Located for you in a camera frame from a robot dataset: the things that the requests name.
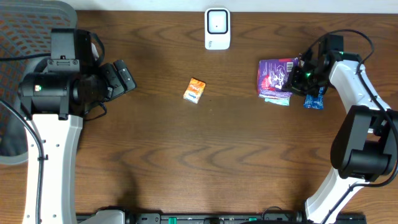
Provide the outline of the blue Oreo cookie pack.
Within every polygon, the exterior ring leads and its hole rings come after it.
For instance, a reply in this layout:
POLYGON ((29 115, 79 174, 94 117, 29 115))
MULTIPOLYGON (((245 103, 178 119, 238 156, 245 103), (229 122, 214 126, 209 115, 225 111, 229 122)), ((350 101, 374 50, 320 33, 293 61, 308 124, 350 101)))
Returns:
POLYGON ((305 97, 303 107, 310 108, 310 109, 316 109, 316 110, 322 110, 324 108, 323 92, 324 92, 324 87, 321 87, 317 97, 314 97, 312 95, 307 95, 305 97))

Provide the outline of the teal green snack packet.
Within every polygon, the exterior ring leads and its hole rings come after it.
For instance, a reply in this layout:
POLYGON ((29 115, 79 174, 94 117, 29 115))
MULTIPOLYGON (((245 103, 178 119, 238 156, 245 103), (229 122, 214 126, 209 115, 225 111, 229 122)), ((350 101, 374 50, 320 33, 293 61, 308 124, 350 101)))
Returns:
POLYGON ((267 103, 273 103, 281 106, 290 105, 290 98, 265 98, 264 101, 267 103))

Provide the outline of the red purple snack bag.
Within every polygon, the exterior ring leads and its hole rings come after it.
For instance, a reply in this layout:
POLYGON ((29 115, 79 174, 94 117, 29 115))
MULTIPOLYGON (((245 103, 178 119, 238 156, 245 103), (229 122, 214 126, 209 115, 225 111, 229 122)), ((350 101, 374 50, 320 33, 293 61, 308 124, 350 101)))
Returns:
POLYGON ((257 94, 261 98, 290 98, 291 93, 282 90, 289 73, 298 65, 298 58, 260 60, 257 70, 257 94))

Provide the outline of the small orange snack box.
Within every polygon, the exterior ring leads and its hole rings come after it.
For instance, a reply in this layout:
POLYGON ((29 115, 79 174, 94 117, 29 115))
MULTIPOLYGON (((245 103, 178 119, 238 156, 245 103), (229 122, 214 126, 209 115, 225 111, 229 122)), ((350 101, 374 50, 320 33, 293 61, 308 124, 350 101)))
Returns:
POLYGON ((183 94, 183 99, 197 104, 204 92, 206 83, 195 78, 191 78, 183 94))

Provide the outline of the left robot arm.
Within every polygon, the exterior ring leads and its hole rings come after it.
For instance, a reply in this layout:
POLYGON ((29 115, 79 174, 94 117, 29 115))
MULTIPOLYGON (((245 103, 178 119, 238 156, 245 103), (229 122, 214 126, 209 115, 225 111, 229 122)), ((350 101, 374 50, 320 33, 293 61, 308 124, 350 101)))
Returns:
POLYGON ((23 223, 76 223, 75 160, 90 109, 136 88, 123 60, 47 59, 23 79, 28 173, 23 223))

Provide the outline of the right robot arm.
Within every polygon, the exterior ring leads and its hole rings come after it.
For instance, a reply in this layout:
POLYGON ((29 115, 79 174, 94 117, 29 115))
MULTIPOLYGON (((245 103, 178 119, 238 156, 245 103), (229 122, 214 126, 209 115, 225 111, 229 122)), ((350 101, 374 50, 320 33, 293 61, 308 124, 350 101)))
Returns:
POLYGON ((339 212, 363 188, 379 188, 397 176, 397 112, 380 99, 364 59, 341 49, 312 50, 300 56, 284 90, 316 95, 333 86, 346 117, 331 145, 331 169, 319 189, 305 201, 305 218, 335 223, 339 212))

